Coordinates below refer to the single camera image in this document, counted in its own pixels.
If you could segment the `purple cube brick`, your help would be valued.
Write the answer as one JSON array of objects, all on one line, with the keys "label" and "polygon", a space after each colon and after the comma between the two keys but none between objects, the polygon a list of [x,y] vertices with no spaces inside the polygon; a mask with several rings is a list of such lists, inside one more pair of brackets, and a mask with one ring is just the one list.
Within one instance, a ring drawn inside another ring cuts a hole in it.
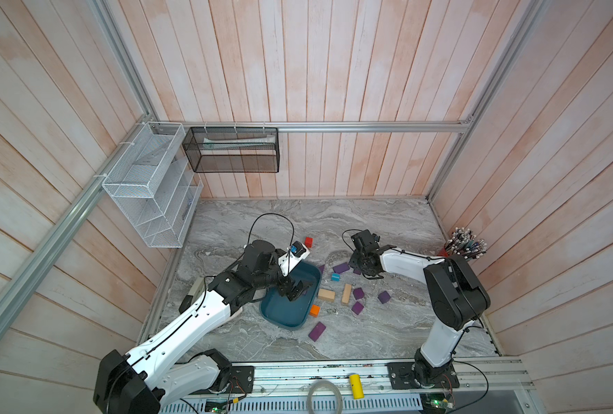
[{"label": "purple cube brick", "polygon": [[350,269],[351,267],[349,266],[348,263],[342,263],[337,266],[334,266],[332,268],[332,272],[334,272],[334,274],[342,274],[342,273],[349,271]]},{"label": "purple cube brick", "polygon": [[361,303],[361,302],[356,302],[354,303],[353,307],[351,308],[352,312],[355,315],[360,315],[362,313],[362,311],[364,310],[365,306]]}]

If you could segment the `purple square brick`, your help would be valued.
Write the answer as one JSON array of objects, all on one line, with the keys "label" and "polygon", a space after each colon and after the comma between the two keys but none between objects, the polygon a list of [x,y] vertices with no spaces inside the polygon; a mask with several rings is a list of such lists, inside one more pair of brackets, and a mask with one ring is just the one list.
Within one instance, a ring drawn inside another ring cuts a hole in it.
[{"label": "purple square brick", "polygon": [[359,300],[363,298],[364,297],[363,289],[361,287],[353,289],[352,295],[354,296],[355,300]]}]

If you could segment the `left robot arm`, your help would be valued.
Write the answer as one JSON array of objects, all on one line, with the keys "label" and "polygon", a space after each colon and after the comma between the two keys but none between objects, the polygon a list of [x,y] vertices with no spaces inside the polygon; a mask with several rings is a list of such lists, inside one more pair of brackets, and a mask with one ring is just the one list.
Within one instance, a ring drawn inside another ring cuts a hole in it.
[{"label": "left robot arm", "polygon": [[291,301],[301,297],[306,283],[295,282],[289,274],[309,254],[300,241],[286,250],[263,240],[247,244],[241,257],[155,336],[125,354],[113,350],[101,360],[94,386],[96,406],[103,413],[158,413],[195,391],[230,393],[236,382],[232,364],[222,353],[210,349],[193,362],[179,359],[251,303],[257,291],[275,289]]}]

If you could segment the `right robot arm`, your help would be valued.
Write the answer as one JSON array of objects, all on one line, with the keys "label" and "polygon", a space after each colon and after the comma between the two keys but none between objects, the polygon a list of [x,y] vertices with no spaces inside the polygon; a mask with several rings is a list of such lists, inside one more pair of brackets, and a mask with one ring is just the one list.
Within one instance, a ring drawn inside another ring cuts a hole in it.
[{"label": "right robot arm", "polygon": [[451,381],[458,386],[453,355],[465,331],[491,305],[480,279],[461,256],[431,257],[380,245],[380,236],[360,230],[351,236],[349,266],[368,279],[398,274],[425,284],[436,316],[427,340],[411,365],[388,365],[392,388],[432,388]]}]

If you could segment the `natural wood long block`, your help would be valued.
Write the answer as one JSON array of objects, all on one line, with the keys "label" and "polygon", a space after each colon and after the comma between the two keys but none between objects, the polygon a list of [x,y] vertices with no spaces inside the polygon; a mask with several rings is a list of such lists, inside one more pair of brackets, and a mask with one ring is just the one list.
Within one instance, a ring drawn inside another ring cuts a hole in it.
[{"label": "natural wood long block", "polygon": [[345,284],[344,285],[344,291],[343,291],[342,298],[341,298],[341,303],[343,305],[348,305],[350,303],[351,293],[352,293],[352,285],[351,284]]}]

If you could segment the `large purple rectangular brick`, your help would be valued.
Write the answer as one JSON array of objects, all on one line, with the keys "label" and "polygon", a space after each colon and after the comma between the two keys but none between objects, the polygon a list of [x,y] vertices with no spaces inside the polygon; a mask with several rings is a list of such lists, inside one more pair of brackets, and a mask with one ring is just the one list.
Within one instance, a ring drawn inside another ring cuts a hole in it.
[{"label": "large purple rectangular brick", "polygon": [[326,326],[322,322],[318,322],[313,329],[308,333],[308,337],[316,342],[320,339],[322,334],[325,332]]}]

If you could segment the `white desk calculator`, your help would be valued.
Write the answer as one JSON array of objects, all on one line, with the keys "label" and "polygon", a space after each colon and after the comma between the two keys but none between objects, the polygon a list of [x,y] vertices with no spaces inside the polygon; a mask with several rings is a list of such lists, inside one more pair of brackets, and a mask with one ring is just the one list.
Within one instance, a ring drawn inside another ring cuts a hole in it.
[{"label": "white desk calculator", "polygon": [[180,313],[184,313],[189,307],[194,304],[194,302],[196,302],[196,300],[198,300],[198,298],[207,290],[208,281],[212,279],[214,279],[213,276],[206,276],[203,278],[197,278],[194,281],[178,308]]}]

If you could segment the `red pen holder cup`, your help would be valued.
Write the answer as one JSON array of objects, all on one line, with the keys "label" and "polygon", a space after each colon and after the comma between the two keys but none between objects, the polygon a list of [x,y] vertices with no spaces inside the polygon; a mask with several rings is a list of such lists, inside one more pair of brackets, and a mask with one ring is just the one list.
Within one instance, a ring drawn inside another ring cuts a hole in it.
[{"label": "red pen holder cup", "polygon": [[460,255],[465,260],[476,260],[487,253],[487,248],[486,241],[478,238],[471,229],[456,228],[439,251],[439,256]]}]

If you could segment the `yellow cylinder roll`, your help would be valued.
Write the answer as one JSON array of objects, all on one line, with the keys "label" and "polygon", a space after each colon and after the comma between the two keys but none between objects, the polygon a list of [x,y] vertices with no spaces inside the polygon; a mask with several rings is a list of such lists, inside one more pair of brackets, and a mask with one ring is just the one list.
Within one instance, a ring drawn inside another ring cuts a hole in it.
[{"label": "yellow cylinder roll", "polygon": [[359,374],[351,374],[349,376],[349,383],[351,386],[351,395],[354,400],[361,400],[364,398],[363,385],[361,383],[361,377]]}]

